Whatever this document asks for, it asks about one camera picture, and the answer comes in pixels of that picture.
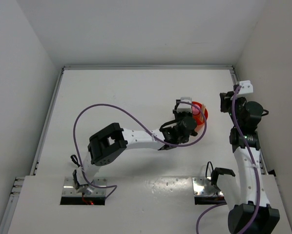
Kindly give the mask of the pink round eraser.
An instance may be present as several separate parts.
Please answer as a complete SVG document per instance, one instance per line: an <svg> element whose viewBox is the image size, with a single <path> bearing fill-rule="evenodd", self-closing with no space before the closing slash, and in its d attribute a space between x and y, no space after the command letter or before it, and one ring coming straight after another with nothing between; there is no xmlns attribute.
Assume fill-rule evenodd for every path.
<svg viewBox="0 0 292 234"><path fill-rule="evenodd" d="M194 104L194 106L192 107L192 114L197 116L200 114L200 110L201 110L201 107L199 104Z"/></svg>

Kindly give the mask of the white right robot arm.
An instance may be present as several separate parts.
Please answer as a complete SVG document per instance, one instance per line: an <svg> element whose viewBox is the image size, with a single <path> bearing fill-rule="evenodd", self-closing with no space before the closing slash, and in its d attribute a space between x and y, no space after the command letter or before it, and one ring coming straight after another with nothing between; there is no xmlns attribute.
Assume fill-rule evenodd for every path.
<svg viewBox="0 0 292 234"><path fill-rule="evenodd" d="M259 103L238 97L233 91L220 94L220 110L228 113L234 126L229 142L238 166L239 179L232 169L216 167L211 184L221 190L229 207L231 234L270 234L280 220L266 195L260 168L257 125L268 114Z"/></svg>

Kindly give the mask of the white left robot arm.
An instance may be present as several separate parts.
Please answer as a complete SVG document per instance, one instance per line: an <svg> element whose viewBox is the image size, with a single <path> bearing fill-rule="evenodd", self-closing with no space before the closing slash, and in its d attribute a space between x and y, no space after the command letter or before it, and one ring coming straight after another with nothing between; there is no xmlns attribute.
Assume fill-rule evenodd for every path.
<svg viewBox="0 0 292 234"><path fill-rule="evenodd" d="M196 120L192 114L181 114L161 128L150 131L136 131L111 123L89 139L88 153L83 160L83 168L73 172L74 187L78 193L91 194L94 187L94 175L103 166L116 160L125 150L153 149L170 150L178 145L188 143L190 136L197 136Z"/></svg>

